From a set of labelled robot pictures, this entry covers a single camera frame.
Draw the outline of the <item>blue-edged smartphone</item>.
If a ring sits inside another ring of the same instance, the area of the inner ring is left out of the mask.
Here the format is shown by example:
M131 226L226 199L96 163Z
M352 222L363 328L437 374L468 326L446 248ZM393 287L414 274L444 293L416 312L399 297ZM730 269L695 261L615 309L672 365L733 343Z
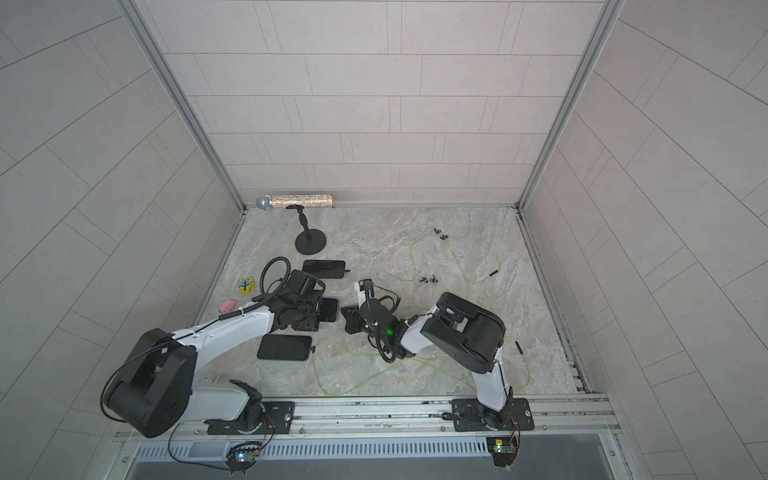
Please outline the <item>blue-edged smartphone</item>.
M320 304L318 320L320 322L333 323L337 320L339 301L336 298L323 298Z
M261 339L257 358L271 361L306 361L312 348L311 336L268 334Z

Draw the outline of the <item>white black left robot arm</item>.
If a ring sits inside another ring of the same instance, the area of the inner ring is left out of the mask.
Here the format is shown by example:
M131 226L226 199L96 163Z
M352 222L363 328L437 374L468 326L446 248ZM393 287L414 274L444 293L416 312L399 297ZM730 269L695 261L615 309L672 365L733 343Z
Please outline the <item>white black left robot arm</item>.
M196 381L196 373L235 347L257 339L261 360L304 361L309 336L285 335L287 327L319 323L325 284L300 270L245 306L202 325L176 332L144 333L100 394L105 416L130 424L147 438L181 422L201 421L211 434L249 434L268 428L257 388L243 380L226 385Z

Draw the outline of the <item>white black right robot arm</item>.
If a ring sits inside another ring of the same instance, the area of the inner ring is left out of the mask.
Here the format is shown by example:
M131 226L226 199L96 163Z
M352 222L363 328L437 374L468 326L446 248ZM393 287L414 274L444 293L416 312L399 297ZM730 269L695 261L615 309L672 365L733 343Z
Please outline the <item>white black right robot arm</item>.
M512 390L506 382L502 346L506 327L494 313L453 293L443 293L428 313L397 318L377 298L341 309L349 334L366 333L382 359L392 363L437 347L472 374L477 406L463 417L492 430L513 423Z

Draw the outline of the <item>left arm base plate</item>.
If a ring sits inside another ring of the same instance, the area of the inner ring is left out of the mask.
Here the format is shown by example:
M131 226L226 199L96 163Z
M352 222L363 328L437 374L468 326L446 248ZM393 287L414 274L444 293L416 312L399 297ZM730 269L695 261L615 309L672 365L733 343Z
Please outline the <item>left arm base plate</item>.
M235 420L209 419L208 435L272 435L288 434L296 404L292 401L267 401L246 407Z

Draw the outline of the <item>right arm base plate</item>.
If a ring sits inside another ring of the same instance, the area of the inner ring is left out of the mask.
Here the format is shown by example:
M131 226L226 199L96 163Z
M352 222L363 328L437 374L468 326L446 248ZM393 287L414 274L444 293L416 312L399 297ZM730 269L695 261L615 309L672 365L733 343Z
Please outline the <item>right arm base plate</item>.
M508 399L500 411L472 399L453 399L451 419L457 432L532 431L532 411L525 398Z

